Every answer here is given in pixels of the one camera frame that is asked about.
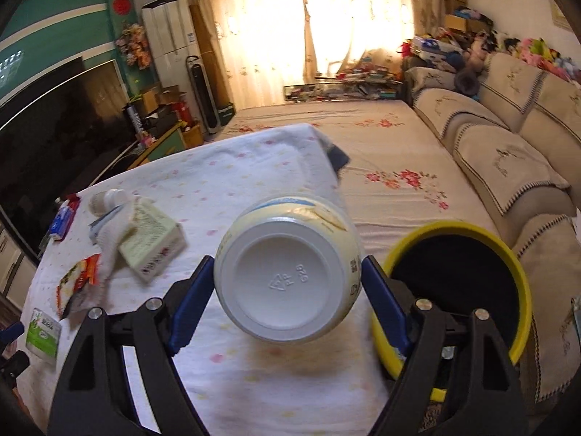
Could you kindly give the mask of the pile of plush toys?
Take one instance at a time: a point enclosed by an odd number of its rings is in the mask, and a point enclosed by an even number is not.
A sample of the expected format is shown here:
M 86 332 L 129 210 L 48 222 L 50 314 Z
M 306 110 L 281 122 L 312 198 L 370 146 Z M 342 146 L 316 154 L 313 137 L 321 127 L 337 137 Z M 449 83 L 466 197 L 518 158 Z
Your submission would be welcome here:
M 480 74 L 488 58 L 495 53 L 504 53 L 568 83 L 580 84 L 580 67 L 570 57 L 551 48 L 543 39 L 519 40 L 493 29 L 465 36 L 441 28 L 436 37 L 414 36 L 403 43 L 401 49 L 403 72 L 415 67 L 426 67 L 449 73 L 470 69 Z

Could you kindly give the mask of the floral bed mat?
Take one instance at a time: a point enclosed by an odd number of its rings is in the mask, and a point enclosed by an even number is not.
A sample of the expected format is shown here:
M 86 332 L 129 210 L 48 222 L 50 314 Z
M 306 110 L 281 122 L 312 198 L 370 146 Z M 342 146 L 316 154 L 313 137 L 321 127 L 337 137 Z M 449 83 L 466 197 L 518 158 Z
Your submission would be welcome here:
M 220 136 L 308 123 L 349 157 L 341 190 L 367 245 L 394 243 L 438 221 L 495 232 L 478 195 L 419 117 L 402 101 L 318 101 L 247 108 Z

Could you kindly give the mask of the cluttered low glass table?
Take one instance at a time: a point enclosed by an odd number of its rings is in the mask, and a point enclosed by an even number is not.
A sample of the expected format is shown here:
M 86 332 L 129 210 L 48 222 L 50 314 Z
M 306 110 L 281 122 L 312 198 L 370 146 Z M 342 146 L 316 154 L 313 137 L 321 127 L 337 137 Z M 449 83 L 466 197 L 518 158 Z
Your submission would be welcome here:
M 287 102 L 395 100 L 402 82 L 386 71 L 339 73 L 336 77 L 316 77 L 313 83 L 286 85 Z

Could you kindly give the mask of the blue tissue pack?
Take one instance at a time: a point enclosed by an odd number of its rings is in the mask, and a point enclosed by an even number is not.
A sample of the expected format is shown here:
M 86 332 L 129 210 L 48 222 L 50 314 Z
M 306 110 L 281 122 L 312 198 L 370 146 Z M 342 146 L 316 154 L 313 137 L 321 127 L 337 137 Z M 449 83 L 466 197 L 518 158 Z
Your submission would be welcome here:
M 65 238 L 73 221 L 75 211 L 69 204 L 62 204 L 49 228 L 49 236 L 55 241 Z

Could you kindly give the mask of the foil snack bag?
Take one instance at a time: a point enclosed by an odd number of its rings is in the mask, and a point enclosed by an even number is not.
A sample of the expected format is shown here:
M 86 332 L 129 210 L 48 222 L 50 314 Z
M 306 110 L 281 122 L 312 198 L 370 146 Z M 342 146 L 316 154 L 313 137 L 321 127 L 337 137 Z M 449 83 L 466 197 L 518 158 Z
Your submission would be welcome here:
M 87 309 L 97 300 L 97 266 L 100 258 L 101 255 L 94 254 L 82 259 L 58 282 L 56 309 L 59 320 Z

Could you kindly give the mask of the silver blue toothpaste tube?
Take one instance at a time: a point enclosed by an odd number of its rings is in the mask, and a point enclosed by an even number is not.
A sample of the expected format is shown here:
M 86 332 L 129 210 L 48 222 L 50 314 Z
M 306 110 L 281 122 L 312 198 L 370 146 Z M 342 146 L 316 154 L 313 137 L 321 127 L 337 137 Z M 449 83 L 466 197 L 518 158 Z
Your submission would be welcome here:
M 101 229 L 104 227 L 104 225 L 111 221 L 112 218 L 114 218 L 119 213 L 120 210 L 121 206 L 115 207 L 114 209 L 108 211 L 105 215 L 103 215 L 100 218 L 97 218 L 94 222 L 90 224 L 89 237 L 90 241 L 93 244 L 97 244 L 97 237 Z

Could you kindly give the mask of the black flat television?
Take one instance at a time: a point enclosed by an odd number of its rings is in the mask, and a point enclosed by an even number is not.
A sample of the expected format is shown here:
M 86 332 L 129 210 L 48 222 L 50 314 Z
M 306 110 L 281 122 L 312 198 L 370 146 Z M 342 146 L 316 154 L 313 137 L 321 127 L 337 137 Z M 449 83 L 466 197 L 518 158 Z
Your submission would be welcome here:
M 38 263 L 57 203 L 97 182 L 136 143 L 115 61 L 62 66 L 1 108 L 1 222 Z

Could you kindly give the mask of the white cabinet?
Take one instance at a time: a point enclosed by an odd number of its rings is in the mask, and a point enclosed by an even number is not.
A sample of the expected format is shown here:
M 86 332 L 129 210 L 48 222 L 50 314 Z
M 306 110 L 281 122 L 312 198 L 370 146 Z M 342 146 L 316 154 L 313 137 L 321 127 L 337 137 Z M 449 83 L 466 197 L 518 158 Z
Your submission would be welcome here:
M 155 0 L 141 10 L 155 70 L 164 87 L 177 86 L 196 106 L 186 59 L 199 56 L 188 0 Z

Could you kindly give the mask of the white round yogurt cup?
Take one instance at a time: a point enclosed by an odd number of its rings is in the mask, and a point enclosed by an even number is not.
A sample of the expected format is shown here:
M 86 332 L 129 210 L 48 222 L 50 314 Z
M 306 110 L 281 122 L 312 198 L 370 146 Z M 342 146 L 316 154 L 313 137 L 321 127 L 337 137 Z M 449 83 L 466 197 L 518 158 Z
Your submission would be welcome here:
M 271 343 L 329 333 L 361 292 L 363 248 L 353 222 L 313 195 L 275 196 L 240 214 L 217 249 L 215 289 L 228 318 Z

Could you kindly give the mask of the pale green carton box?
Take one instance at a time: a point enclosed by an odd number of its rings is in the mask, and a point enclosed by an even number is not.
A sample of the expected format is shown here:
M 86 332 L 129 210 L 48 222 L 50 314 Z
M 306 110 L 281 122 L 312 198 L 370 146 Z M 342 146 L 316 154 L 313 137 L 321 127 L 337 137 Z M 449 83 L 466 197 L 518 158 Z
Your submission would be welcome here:
M 132 202 L 133 226 L 121 240 L 118 251 L 143 282 L 151 282 L 187 246 L 179 222 L 159 210 L 150 200 Z

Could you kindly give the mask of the green white drink can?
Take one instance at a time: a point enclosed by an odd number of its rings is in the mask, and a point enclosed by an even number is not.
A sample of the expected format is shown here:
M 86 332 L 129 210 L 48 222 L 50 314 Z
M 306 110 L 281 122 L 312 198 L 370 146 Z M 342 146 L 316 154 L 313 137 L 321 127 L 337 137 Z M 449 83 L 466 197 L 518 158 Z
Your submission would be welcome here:
M 55 365 L 61 325 L 42 310 L 35 308 L 29 320 L 26 348 L 44 362 Z

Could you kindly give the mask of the yellow rimmed black trash bin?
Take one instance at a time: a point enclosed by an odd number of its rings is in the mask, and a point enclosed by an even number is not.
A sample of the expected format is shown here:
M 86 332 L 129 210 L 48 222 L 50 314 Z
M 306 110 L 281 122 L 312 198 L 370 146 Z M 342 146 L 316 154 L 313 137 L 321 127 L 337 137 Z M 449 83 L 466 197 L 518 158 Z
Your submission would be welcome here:
M 466 222 L 433 222 L 402 239 L 379 265 L 416 299 L 427 299 L 444 312 L 468 316 L 487 311 L 515 367 L 532 325 L 532 295 L 523 267 L 502 240 Z M 397 380 L 405 357 L 373 315 L 373 340 L 386 368 L 400 368 Z M 431 400 L 444 400 L 453 356 L 453 347 L 443 348 Z

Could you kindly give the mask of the cream floral curtains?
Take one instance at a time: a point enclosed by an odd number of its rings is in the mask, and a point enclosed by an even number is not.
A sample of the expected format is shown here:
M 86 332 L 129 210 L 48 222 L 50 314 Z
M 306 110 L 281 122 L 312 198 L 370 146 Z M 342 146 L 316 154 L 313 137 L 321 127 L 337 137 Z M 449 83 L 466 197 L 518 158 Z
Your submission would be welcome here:
M 397 73 L 402 43 L 440 20 L 440 0 L 192 1 L 238 109 L 282 104 L 286 85 L 361 62 Z

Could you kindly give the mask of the small white pill bottle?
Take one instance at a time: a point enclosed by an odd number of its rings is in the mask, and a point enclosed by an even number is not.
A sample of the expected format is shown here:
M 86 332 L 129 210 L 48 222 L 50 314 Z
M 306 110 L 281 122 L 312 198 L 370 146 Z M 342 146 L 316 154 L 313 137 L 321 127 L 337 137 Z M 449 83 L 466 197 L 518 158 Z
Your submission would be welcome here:
M 93 215 L 100 218 L 128 201 L 129 195 L 125 190 L 109 189 L 94 194 L 90 198 L 89 209 Z

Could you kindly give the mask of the beige sectional sofa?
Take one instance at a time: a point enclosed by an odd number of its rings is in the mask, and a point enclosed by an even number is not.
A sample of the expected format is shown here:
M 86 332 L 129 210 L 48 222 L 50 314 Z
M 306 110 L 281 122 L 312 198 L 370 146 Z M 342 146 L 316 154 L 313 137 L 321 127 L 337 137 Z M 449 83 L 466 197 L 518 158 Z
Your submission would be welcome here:
M 405 86 L 525 270 L 533 319 L 523 390 L 535 407 L 555 404 L 580 365 L 580 91 L 502 52 L 485 60 L 475 97 L 427 67 L 408 69 Z

